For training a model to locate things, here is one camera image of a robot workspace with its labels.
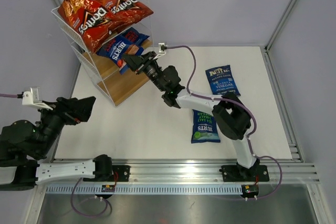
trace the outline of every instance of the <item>dark blue snack package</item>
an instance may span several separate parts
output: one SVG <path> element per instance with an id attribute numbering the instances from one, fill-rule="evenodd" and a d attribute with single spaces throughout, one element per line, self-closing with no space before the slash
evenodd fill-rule
<path id="1" fill-rule="evenodd" d="M 193 110 L 194 126 L 191 143 L 213 142 L 220 143 L 216 121 L 212 115 Z"/>
<path id="2" fill-rule="evenodd" d="M 230 65 L 210 68 L 205 70 L 205 73 L 213 94 L 226 94 L 227 92 L 232 92 L 236 96 L 240 96 L 231 73 Z"/>
<path id="3" fill-rule="evenodd" d="M 128 70 L 128 66 L 122 59 L 122 55 L 141 55 L 144 50 L 141 45 L 148 38 L 149 36 L 131 27 L 104 44 L 96 54 L 111 59 L 119 67 L 119 72 L 123 74 Z"/>

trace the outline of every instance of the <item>perforated metal strip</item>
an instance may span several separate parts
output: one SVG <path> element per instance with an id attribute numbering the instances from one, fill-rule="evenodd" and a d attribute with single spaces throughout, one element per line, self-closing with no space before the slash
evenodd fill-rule
<path id="1" fill-rule="evenodd" d="M 47 194 L 71 194 L 74 184 L 51 184 Z M 103 191 L 103 185 L 79 185 L 75 194 L 126 195 L 241 195 L 240 185 L 118 185 L 115 191 Z"/>

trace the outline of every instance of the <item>gray floor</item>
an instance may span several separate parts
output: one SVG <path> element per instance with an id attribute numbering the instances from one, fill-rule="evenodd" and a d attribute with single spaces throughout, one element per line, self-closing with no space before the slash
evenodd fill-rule
<path id="1" fill-rule="evenodd" d="M 262 186 L 267 192 L 269 186 Z M 85 199 L 86 195 L 76 196 Z M 89 219 L 70 209 L 70 195 L 46 195 L 39 223 L 136 223 L 136 224 L 317 224 L 308 191 L 304 185 L 283 185 L 270 198 L 258 201 L 230 201 L 228 196 L 138 196 L 114 195 L 109 201 L 113 212 L 110 216 Z M 79 210 L 96 214 L 104 207 L 95 200 L 88 201 Z"/>

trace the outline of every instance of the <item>white table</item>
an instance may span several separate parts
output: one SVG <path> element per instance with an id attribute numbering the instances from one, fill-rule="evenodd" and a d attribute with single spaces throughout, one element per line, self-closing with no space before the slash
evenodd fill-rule
<path id="1" fill-rule="evenodd" d="M 257 119 L 258 129 L 251 139 L 255 153 L 291 159 L 260 48 L 192 49 L 196 54 L 197 70 L 191 89 L 211 93 L 204 70 L 231 65 L 242 94 L 240 99 Z M 169 50 L 158 62 L 163 68 L 174 65 L 182 79 L 181 84 L 186 85 L 193 68 L 189 51 Z M 236 158 L 232 141 L 222 134 L 221 143 L 191 144 L 191 110 L 168 107 L 161 99 L 162 93 L 150 81 L 114 108 L 81 67 L 73 92 L 73 97 L 78 99 L 94 95 L 97 100 L 89 122 L 64 127 L 55 158 L 84 159 L 100 154 L 113 159 Z"/>

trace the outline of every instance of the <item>snack bag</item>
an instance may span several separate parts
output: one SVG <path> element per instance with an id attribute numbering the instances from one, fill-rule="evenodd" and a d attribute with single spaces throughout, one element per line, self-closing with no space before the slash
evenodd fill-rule
<path id="1" fill-rule="evenodd" d="M 205 70 L 213 94 L 232 92 L 240 96 L 230 65 Z"/>
<path id="2" fill-rule="evenodd" d="M 216 121 L 212 115 L 193 110 L 194 126 L 191 143 L 220 143 Z"/>
<path id="3" fill-rule="evenodd" d="M 148 38 L 148 35 L 141 34 L 134 28 L 130 28 L 104 44 L 97 52 L 97 55 L 110 58 L 119 67 L 120 74 L 123 74 L 128 69 L 128 66 L 122 59 L 122 55 L 141 55 L 144 50 L 142 45 Z"/>
<path id="4" fill-rule="evenodd" d="M 82 37 L 91 52 L 96 52 L 112 32 L 127 21 L 95 0 L 64 0 L 58 13 Z"/>
<path id="5" fill-rule="evenodd" d="M 143 18 L 153 14 L 146 5 L 137 0 L 97 0 L 113 14 L 125 18 L 125 23 L 118 28 L 118 32 L 126 27 L 139 22 Z"/>

